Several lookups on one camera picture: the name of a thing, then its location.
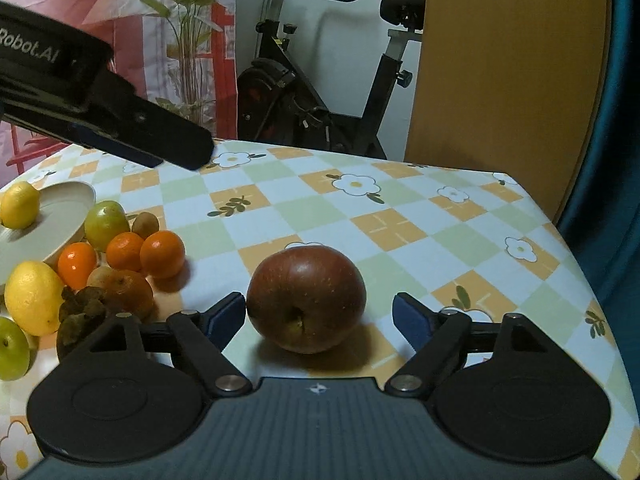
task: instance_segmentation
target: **exercise bike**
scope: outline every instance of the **exercise bike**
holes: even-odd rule
[[[354,2],[356,0],[334,0]],[[352,155],[386,158],[378,131],[396,84],[407,88],[413,75],[400,70],[409,41],[421,41],[426,0],[382,0],[380,17],[407,30],[390,28],[389,43],[373,79],[362,117],[331,112],[288,52],[296,26],[283,25],[284,0],[268,0],[258,57],[238,76],[238,138]]]

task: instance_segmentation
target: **white logo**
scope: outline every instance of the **white logo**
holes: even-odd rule
[[[310,392],[316,394],[316,395],[322,395],[325,393],[325,391],[327,391],[329,388],[327,388],[326,386],[324,386],[324,384],[320,384],[320,383],[316,383],[313,386],[307,388],[307,390],[309,390]]]
[[[20,34],[9,34],[7,29],[0,28],[0,45],[13,50],[19,50],[25,54],[31,54],[37,59],[46,59],[50,63],[56,62],[56,58],[60,53],[60,49],[54,50],[52,46],[48,46],[40,52],[38,50],[40,43],[35,41],[24,41]]]

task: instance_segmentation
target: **floral tablecloth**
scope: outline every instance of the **floral tablecloth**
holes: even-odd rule
[[[374,376],[383,383],[412,354],[391,319],[399,291],[475,320],[521,312],[609,395],[612,419],[598,462],[624,480],[640,472],[638,414],[602,310],[556,229],[506,174],[226,140],[197,173],[170,164],[149,170],[70,146],[21,178],[38,188],[85,181],[98,200],[151,211],[178,233],[190,276],[180,290],[156,291],[163,317],[245,293],[260,261],[287,246],[325,244],[353,260],[367,285],[359,329],[334,350],[297,356],[246,322],[225,354],[252,380]],[[0,478],[18,478],[40,458],[25,405],[57,361],[53,336],[39,346],[24,378],[0,384]]]

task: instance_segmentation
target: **brown wooden panel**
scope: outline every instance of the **brown wooden panel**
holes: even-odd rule
[[[599,101],[610,0],[427,0],[405,160],[503,171],[554,218]]]

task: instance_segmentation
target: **white plate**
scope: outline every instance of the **white plate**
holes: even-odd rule
[[[84,219],[95,204],[95,190],[84,182],[61,182],[40,190],[40,213],[26,229],[0,225],[0,294],[20,262],[55,267],[62,249],[84,237]]]

